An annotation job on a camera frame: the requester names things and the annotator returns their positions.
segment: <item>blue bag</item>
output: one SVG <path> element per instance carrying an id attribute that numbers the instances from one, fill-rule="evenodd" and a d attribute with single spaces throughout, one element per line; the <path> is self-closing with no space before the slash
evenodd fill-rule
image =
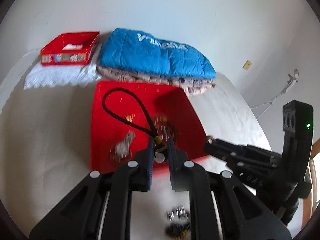
<path id="1" fill-rule="evenodd" d="M 156 75 L 212 79 L 209 60 L 195 48 L 142 31 L 115 29 L 100 51 L 100 65 Z"/>

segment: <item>yellow wall outlet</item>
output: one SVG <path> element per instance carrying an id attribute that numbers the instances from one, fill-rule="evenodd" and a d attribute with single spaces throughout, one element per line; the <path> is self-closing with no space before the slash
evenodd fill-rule
<path id="1" fill-rule="evenodd" d="M 248 70 L 249 67 L 251 67 L 251 65 L 252 65 L 252 63 L 249 60 L 247 60 L 247 62 L 243 65 L 242 68 L 245 69 L 245 70 Z"/>

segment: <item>red storage container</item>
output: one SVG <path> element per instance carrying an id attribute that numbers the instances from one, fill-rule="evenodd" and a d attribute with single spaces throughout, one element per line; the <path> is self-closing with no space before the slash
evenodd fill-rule
<path id="1" fill-rule="evenodd" d="M 166 116 L 174 124 L 177 131 L 176 147 L 186 151 L 189 159 L 199 161 L 199 158 L 207 157 L 204 152 L 206 134 L 189 99 L 181 88 L 149 83 L 99 81 L 92 107 L 92 170 L 108 173 L 117 169 L 118 166 L 110 160 L 110 150 L 124 139 L 129 130 L 136 134 L 130 145 L 132 158 L 137 151 L 147 148 L 149 135 L 113 118 L 102 108 L 104 94 L 117 87 L 126 88 L 136 94 L 145 105 L 151 118 Z M 130 95 L 116 91 L 106 99 L 106 106 L 123 118 L 133 117 L 132 123 L 150 129 L 139 104 Z M 154 173 L 167 171 L 167 163 L 154 162 Z"/>
<path id="2" fill-rule="evenodd" d="M 63 33 L 40 51 L 41 64 L 87 65 L 99 42 L 100 32 Z M 82 45 L 82 49 L 63 49 L 67 44 Z"/>

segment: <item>red plastic box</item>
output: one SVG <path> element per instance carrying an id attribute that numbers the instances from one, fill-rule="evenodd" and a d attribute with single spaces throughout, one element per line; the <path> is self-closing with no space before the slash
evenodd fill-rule
<path id="1" fill-rule="evenodd" d="M 40 51 L 41 64 L 87 65 L 99 41 L 100 32 L 63 33 Z M 83 45 L 82 49 L 63 49 L 67 44 Z"/>
<path id="2" fill-rule="evenodd" d="M 177 130 L 176 147 L 186 151 L 189 159 L 196 159 L 196 162 L 199 162 L 207 158 L 207 154 L 204 152 L 206 134 L 189 99 L 181 88 L 149 83 L 99 81 L 92 107 L 92 170 L 108 173 L 117 169 L 117 166 L 110 160 L 110 150 L 124 139 L 129 130 L 136 134 L 130 145 L 132 158 L 137 151 L 146 149 L 148 145 L 149 135 L 118 121 L 103 110 L 102 98 L 104 94 L 116 87 L 126 88 L 135 93 L 145 105 L 151 118 L 166 116 Z M 130 95 L 117 91 L 112 93 L 105 103 L 111 111 L 119 116 L 125 118 L 128 115 L 133 115 L 133 123 L 150 129 L 139 104 Z M 168 164 L 154 162 L 154 174 L 164 172 L 168 172 Z"/>

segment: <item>white fabric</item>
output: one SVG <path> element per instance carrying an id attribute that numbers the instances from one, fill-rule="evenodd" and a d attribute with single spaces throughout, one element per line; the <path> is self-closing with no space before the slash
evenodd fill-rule
<path id="1" fill-rule="evenodd" d="M 8 101 L 15 107 L 5 112 L 9 121 L 3 135 L 6 161 L 0 177 L 5 183 L 0 183 L 0 195 L 26 235 L 90 172 L 84 160 L 89 158 L 93 89 L 26 90 Z M 207 134 L 270 150 L 249 106 L 224 75 L 218 74 L 214 89 L 190 101 Z M 216 173 L 226 169 L 214 157 L 202 165 Z M 171 190 L 169 175 L 154 176 L 150 192 L 133 193 L 131 240 L 169 240 L 164 235 L 166 211 L 178 204 L 188 208 L 188 203 L 188 192 Z"/>
<path id="2" fill-rule="evenodd" d="M 90 62 L 86 66 L 80 65 L 55 65 L 45 66 L 37 63 L 26 76 L 24 89 L 37 87 L 56 86 L 82 86 L 101 79 L 96 71 L 101 45 L 96 48 Z"/>

